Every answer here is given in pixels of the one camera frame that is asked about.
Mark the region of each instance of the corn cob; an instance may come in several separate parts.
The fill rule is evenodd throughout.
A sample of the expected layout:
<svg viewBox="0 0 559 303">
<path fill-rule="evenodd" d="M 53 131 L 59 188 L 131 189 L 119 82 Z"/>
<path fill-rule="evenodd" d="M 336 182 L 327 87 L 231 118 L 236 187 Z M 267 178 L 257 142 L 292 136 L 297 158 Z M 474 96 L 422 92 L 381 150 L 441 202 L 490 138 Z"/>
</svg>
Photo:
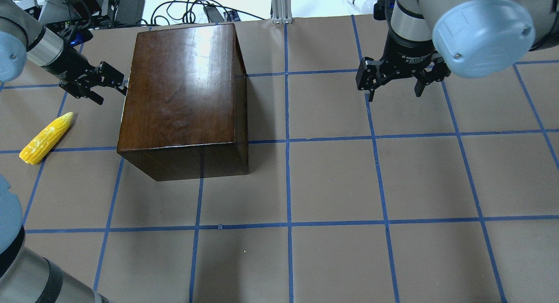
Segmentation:
<svg viewBox="0 0 559 303">
<path fill-rule="evenodd" d="M 26 163 L 38 164 L 42 158 L 54 147 L 62 135 L 70 127 L 74 113 L 68 112 L 48 124 L 31 142 L 20 152 L 20 158 Z"/>
</svg>

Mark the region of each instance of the black electrical cord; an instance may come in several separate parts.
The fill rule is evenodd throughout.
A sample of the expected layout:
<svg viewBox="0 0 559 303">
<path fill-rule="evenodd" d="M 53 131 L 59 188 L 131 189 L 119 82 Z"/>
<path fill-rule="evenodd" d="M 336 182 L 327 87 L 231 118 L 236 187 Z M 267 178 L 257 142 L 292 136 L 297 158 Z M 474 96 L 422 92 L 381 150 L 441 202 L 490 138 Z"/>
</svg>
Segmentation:
<svg viewBox="0 0 559 303">
<path fill-rule="evenodd" d="M 227 9 L 225 9 L 225 7 L 223 7 L 223 5 L 221 5 L 218 1 L 215 1 L 215 0 L 199 0 L 199 1 L 205 1 L 205 2 L 211 1 L 212 3 L 217 4 L 217 6 L 221 7 L 225 11 L 225 13 L 227 14 L 227 19 L 225 21 L 228 21 L 228 22 L 231 21 L 231 17 L 230 17 L 230 14 L 227 12 Z"/>
<path fill-rule="evenodd" d="M 176 20 L 176 21 L 183 20 L 183 19 L 184 19 L 184 16 L 183 16 L 182 18 L 174 18 L 171 14 L 169 14 L 169 8 L 171 7 L 171 5 L 173 5 L 173 3 L 170 3 L 169 6 L 167 6 L 167 9 L 166 9 L 167 15 L 168 15 L 171 19 L 174 19 L 174 20 Z"/>
<path fill-rule="evenodd" d="M 182 1 L 182 0 L 171 0 L 171 1 L 163 2 L 163 3 L 159 4 L 159 5 L 154 9 L 154 11 L 152 12 L 152 16 L 151 16 L 151 19 L 150 19 L 150 24 L 154 24 L 155 13 L 157 12 L 157 10 L 158 10 L 159 8 L 161 8 L 163 5 L 167 5 L 167 4 L 170 5 L 170 4 L 173 4 L 173 3 L 182 3 L 182 4 L 186 4 L 186 12 L 184 13 L 184 15 L 183 15 L 182 18 L 176 19 L 176 18 L 174 18 L 174 17 L 171 17 L 172 19 L 174 19 L 174 20 L 182 20 L 183 23 L 194 23 L 194 20 L 196 19 L 196 15 L 192 12 L 192 7 L 193 7 L 194 5 L 206 5 L 206 6 L 208 6 L 209 3 L 207 3 L 207 1 L 214 1 L 214 0 L 199 0 L 199 1 L 196 1 L 196 0 L 195 0 L 195 1 L 192 1 L 192 2 L 191 2 L 191 1 Z M 229 10 L 235 10 L 235 11 L 238 12 L 238 13 L 243 13 L 243 14 L 252 16 L 252 17 L 254 17 L 254 18 L 258 18 L 258 19 L 261 19 L 261 20 L 265 20 L 265 18 L 262 18 L 262 17 L 257 16 L 257 15 L 253 15 L 253 14 L 251 14 L 251 13 L 243 12 L 243 11 L 238 10 L 238 9 L 235 9 L 235 8 L 231 8 L 231 7 L 227 7 L 227 6 L 222 6 L 222 5 L 219 6 L 219 7 L 221 7 L 222 9 L 225 9 L 225 10 L 227 10 L 227 9 L 229 9 Z M 191 18 L 191 19 L 194 19 L 194 20 L 192 20 L 192 21 L 190 21 L 190 20 L 189 20 L 189 21 L 186 21 L 186 20 L 185 20 L 185 17 L 187 17 L 187 16 L 190 16 L 190 18 Z"/>
<path fill-rule="evenodd" d="M 165 19 L 165 21 L 167 22 L 168 26 L 171 25 L 171 23 L 169 22 L 169 19 L 167 19 L 166 17 L 161 16 L 161 15 L 157 15 L 157 16 L 155 16 L 155 17 L 153 18 L 154 23 L 155 23 L 156 25 L 157 25 L 157 18 L 163 18 L 163 19 Z"/>
<path fill-rule="evenodd" d="M 109 29 L 113 29 L 113 28 L 131 28 L 131 27 L 157 27 L 159 26 L 158 24 L 148 24 L 148 22 L 146 22 L 145 24 L 140 23 L 138 24 L 138 22 L 142 22 L 145 21 L 144 19 L 140 19 L 139 21 L 136 22 L 136 24 L 126 24 L 126 23 L 120 23 L 118 21 L 102 21 L 99 23 L 99 27 L 108 27 Z"/>
</svg>

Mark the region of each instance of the light blue joint cap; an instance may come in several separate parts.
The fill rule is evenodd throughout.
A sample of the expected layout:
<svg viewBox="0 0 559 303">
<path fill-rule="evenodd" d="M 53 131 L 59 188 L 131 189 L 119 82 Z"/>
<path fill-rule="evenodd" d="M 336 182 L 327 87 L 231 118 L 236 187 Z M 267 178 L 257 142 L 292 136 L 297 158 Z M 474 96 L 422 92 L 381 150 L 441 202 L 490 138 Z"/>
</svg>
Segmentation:
<svg viewBox="0 0 559 303">
<path fill-rule="evenodd" d="M 0 81 L 9 82 L 24 70 L 28 53 L 18 38 L 0 31 Z"/>
<path fill-rule="evenodd" d="M 23 224 L 20 201 L 8 188 L 10 184 L 0 175 L 0 253 L 13 243 Z"/>
<path fill-rule="evenodd" d="M 441 16 L 433 44 L 458 76 L 483 77 L 514 64 L 534 44 L 530 13 L 511 0 L 471 0 Z"/>
</svg>

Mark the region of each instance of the blue tape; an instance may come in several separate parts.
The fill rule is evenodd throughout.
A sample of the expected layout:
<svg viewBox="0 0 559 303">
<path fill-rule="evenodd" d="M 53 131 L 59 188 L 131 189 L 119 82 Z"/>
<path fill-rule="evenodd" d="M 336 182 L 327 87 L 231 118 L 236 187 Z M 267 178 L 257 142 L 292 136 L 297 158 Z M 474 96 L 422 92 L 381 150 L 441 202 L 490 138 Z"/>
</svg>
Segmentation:
<svg viewBox="0 0 559 303">
<path fill-rule="evenodd" d="M 456 136 L 456 133 L 429 133 L 429 134 L 385 134 L 376 136 L 377 139 L 382 138 L 424 138 L 424 137 L 442 137 Z"/>
<path fill-rule="evenodd" d="M 44 234 L 44 233 L 100 233 L 104 232 L 104 228 L 75 228 L 75 229 L 26 229 L 26 234 Z"/>
<path fill-rule="evenodd" d="M 559 215 L 485 217 L 485 221 L 555 220 Z"/>
<path fill-rule="evenodd" d="M 58 84 L 5 86 L 4 89 L 6 89 L 6 90 L 20 90 L 20 89 L 27 89 L 27 88 L 48 88 L 48 87 L 58 87 Z"/>
<path fill-rule="evenodd" d="M 383 225 L 384 223 L 384 220 L 307 221 L 292 223 L 292 226 Z"/>
<path fill-rule="evenodd" d="M 332 74 L 336 72 L 357 72 L 357 69 L 331 69 L 331 70 L 305 70 L 301 72 L 288 72 L 288 75 L 307 75 L 307 74 Z"/>
<path fill-rule="evenodd" d="M 281 144 L 284 142 L 286 142 L 285 139 L 277 139 L 277 140 L 269 139 L 269 140 L 251 140 L 248 143 L 249 144 Z"/>
<path fill-rule="evenodd" d="M 292 239 L 292 229 L 291 229 L 291 168 L 289 165 L 290 161 L 290 134 L 289 134 L 289 81 L 288 81 L 288 70 L 289 70 L 289 54 L 288 54 L 288 38 L 287 38 L 287 23 L 283 24 L 283 50 L 285 58 L 285 167 L 286 167 L 286 197 L 287 197 L 287 257 L 288 257 L 288 276 L 289 276 L 289 302 L 293 303 L 295 301 L 295 295 L 293 291 L 293 239 Z"/>
<path fill-rule="evenodd" d="M 319 138 L 293 138 L 289 142 L 306 141 L 336 141 L 336 140 L 370 140 L 372 136 L 347 136 L 347 137 L 319 137 Z"/>
<path fill-rule="evenodd" d="M 499 295 L 501 296 L 501 302 L 505 303 L 507 298 L 505 297 L 505 292 L 503 291 L 503 284 L 501 283 L 501 277 L 499 276 L 499 270 L 497 269 L 497 262 L 495 262 L 495 256 L 493 255 L 493 248 L 491 247 L 491 241 L 489 241 L 489 234 L 487 233 L 487 227 L 485 226 L 485 220 L 483 219 L 483 212 L 481 211 L 480 201 L 477 197 L 477 190 L 476 186 L 473 183 L 472 172 L 469 169 L 468 158 L 466 156 L 466 151 L 464 148 L 464 144 L 462 142 L 461 133 L 456 122 L 456 117 L 454 111 L 452 109 L 451 100 L 449 97 L 449 93 L 447 92 L 447 86 L 445 81 L 441 82 L 443 87 L 443 93 L 445 94 L 445 99 L 447 101 L 447 106 L 449 107 L 449 112 L 451 114 L 452 124 L 455 128 L 455 132 L 458 138 L 460 152 L 462 153 L 462 159 L 464 161 L 464 166 L 466 167 L 466 173 L 468 175 L 469 186 L 472 190 L 473 201 L 476 204 L 477 209 L 477 216 L 479 216 L 479 220 L 481 223 L 481 230 L 483 231 L 483 238 L 485 239 L 485 244 L 487 246 L 487 253 L 489 254 L 489 261 L 491 261 L 491 267 L 493 268 L 493 274 L 495 275 L 495 281 L 497 282 L 497 288 L 499 289 Z"/>
<path fill-rule="evenodd" d="M 41 162 L 41 166 L 38 168 L 37 178 L 35 179 L 35 183 L 33 185 L 33 190 L 31 192 L 31 196 L 29 197 L 28 206 L 27 206 L 27 208 L 25 208 L 24 221 L 23 221 L 24 225 L 28 220 L 29 212 L 31 211 L 31 206 L 33 205 L 33 201 L 35 199 L 35 194 L 37 193 L 38 183 L 41 180 L 41 175 L 42 175 L 42 171 L 43 171 L 44 168 L 45 168 L 45 160 L 43 160 Z"/>
<path fill-rule="evenodd" d="M 288 56 L 288 52 L 287 52 L 287 24 L 284 23 L 283 24 L 283 59 L 284 59 L 284 70 L 285 72 L 289 71 L 288 68 L 288 62 L 289 62 L 289 56 Z"/>
<path fill-rule="evenodd" d="M 77 148 L 54 148 L 52 152 L 99 152 L 104 150 L 116 150 L 115 146 L 100 147 L 77 147 Z"/>
<path fill-rule="evenodd" d="M 353 34 L 355 34 L 355 44 L 357 45 L 358 58 L 359 58 L 359 61 L 361 61 L 361 58 L 363 58 L 363 55 L 361 53 L 361 42 L 359 41 L 359 33 L 357 33 L 357 23 L 355 23 L 355 16 L 354 15 L 351 15 L 351 23 L 353 25 Z"/>
<path fill-rule="evenodd" d="M 196 258 L 198 255 L 198 235 L 200 233 L 200 215 L 202 214 L 202 194 L 204 193 L 204 179 L 200 179 L 198 186 L 198 206 L 196 208 L 196 229 L 194 231 L 194 242 L 192 243 L 192 263 L 190 264 L 190 287 L 188 289 L 188 302 L 194 299 L 194 280 L 196 277 Z"/>
<path fill-rule="evenodd" d="M 469 218 L 437 218 L 437 219 L 395 219 L 390 224 L 442 224 L 442 223 L 474 223 L 479 221 L 477 217 Z"/>
<path fill-rule="evenodd" d="M 216 229 L 217 226 L 207 226 L 205 229 Z M 195 225 L 177 226 L 142 226 L 142 227 L 112 227 L 109 232 L 152 232 L 152 231 L 190 231 L 196 230 Z"/>
<path fill-rule="evenodd" d="M 281 76 L 285 74 L 285 72 L 262 72 L 260 74 L 246 74 L 246 77 Z"/>
<path fill-rule="evenodd" d="M 559 60 L 516 62 L 515 65 L 526 65 L 526 64 L 553 64 L 553 63 L 559 63 Z"/>
<path fill-rule="evenodd" d="M 62 102 L 60 104 L 60 108 L 58 108 L 58 115 L 56 117 L 62 116 L 62 109 L 64 108 L 64 104 L 66 103 L 66 96 L 68 96 L 68 92 L 64 91 L 64 96 L 62 96 Z"/>
<path fill-rule="evenodd" d="M 526 221 L 526 220 L 557 220 L 559 215 L 525 215 L 484 217 L 484 221 Z M 433 219 L 393 219 L 390 224 L 438 224 L 438 223 L 474 223 L 478 217 L 466 218 L 433 218 Z M 346 226 L 346 225 L 385 225 L 384 220 L 347 220 L 347 221 L 300 221 L 294 223 L 259 223 L 238 225 L 183 225 L 183 226 L 147 226 L 147 227 L 112 227 L 110 232 L 151 232 L 151 231 L 189 231 L 189 230 L 240 230 L 264 227 L 304 227 L 304 226 Z M 49 233 L 90 233 L 105 232 L 106 228 L 72 228 L 72 229 L 30 229 L 29 234 Z"/>
<path fill-rule="evenodd" d="M 108 234 L 110 232 L 110 222 L 112 221 L 112 214 L 114 212 L 114 204 L 116 203 L 116 196 L 118 194 L 118 186 L 120 185 L 120 176 L 122 175 L 122 167 L 124 166 L 124 158 L 120 158 L 120 165 L 118 166 L 118 172 L 116 173 L 116 180 L 114 182 L 114 190 L 112 193 L 112 199 L 110 200 L 110 208 L 107 216 L 107 224 L 105 226 L 103 243 L 101 244 L 101 251 L 99 255 L 99 261 L 97 262 L 97 270 L 95 273 L 95 281 L 93 283 L 93 290 L 97 291 L 99 285 L 99 277 L 101 274 L 101 268 L 103 267 L 104 252 L 107 247 Z"/>
<path fill-rule="evenodd" d="M 483 136 L 483 135 L 492 135 L 492 134 L 536 134 L 541 133 L 540 130 L 523 130 L 523 131 L 502 131 L 502 132 L 461 132 L 461 136 Z"/>
<path fill-rule="evenodd" d="M 553 145 L 551 144 L 551 140 L 549 139 L 549 136 L 547 135 L 547 132 L 545 131 L 545 127 L 543 126 L 543 122 L 539 118 L 539 114 L 538 114 L 537 110 L 535 109 L 535 105 L 530 98 L 530 94 L 528 92 L 528 89 L 526 88 L 526 85 L 524 84 L 524 81 L 522 80 L 521 73 L 519 72 L 516 65 L 513 65 L 513 68 L 514 68 L 514 72 L 517 75 L 518 81 L 520 82 L 520 84 L 522 86 L 522 90 L 524 91 L 526 99 L 528 100 L 528 103 L 530 104 L 530 108 L 531 108 L 532 112 L 534 112 L 535 119 L 537 120 L 539 128 L 541 129 L 541 133 L 543 134 L 543 138 L 545 138 L 545 142 L 547 142 L 547 147 L 549 148 L 549 152 L 551 152 L 551 157 L 553 157 L 553 161 L 555 162 L 555 167 L 557 168 L 557 170 L 559 170 L 559 160 L 557 159 L 557 154 L 555 153 L 555 150 L 553 150 Z"/>
<path fill-rule="evenodd" d="M 355 34 L 355 42 L 357 44 L 357 50 L 359 53 L 359 59 L 361 60 L 361 44 L 359 42 L 359 34 L 357 33 L 357 26 L 355 24 L 355 17 L 352 16 L 351 18 L 353 23 L 353 33 Z M 363 94 L 365 98 L 365 105 L 367 108 L 367 117 L 369 120 L 369 129 L 371 130 L 371 141 L 373 143 L 373 154 L 375 156 L 375 167 L 377 172 L 377 181 L 379 182 L 379 192 L 381 196 L 381 205 L 383 206 L 383 224 L 385 225 L 385 233 L 386 233 L 386 246 L 388 249 L 388 256 L 389 256 L 389 264 L 390 264 L 390 273 L 392 276 L 392 285 L 394 290 L 394 301 L 396 303 L 400 303 L 400 291 L 398 290 L 398 281 L 396 276 L 396 267 L 394 265 L 394 254 L 392 249 L 392 238 L 390 237 L 390 220 L 388 216 L 388 211 L 386 209 L 386 200 L 385 200 L 385 193 L 384 193 L 384 186 L 383 186 L 383 175 L 381 173 L 381 166 L 379 162 L 379 152 L 377 148 L 377 138 L 375 134 L 375 126 L 373 126 L 373 118 L 371 116 L 371 106 L 369 104 L 369 100 L 367 99 L 367 94 Z"/>
<path fill-rule="evenodd" d="M 0 150 L 0 155 L 1 154 L 18 154 L 20 152 L 21 152 L 21 150 Z"/>
</svg>

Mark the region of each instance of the dark brown wooden box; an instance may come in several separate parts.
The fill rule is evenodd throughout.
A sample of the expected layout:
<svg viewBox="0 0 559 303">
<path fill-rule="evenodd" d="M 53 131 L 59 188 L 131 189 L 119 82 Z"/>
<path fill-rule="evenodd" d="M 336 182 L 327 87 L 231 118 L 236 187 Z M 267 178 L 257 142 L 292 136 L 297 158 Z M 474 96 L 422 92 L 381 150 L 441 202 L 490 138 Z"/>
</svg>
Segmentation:
<svg viewBox="0 0 559 303">
<path fill-rule="evenodd" d="M 154 180 L 248 173 L 235 26 L 140 32 L 117 152 Z"/>
</svg>

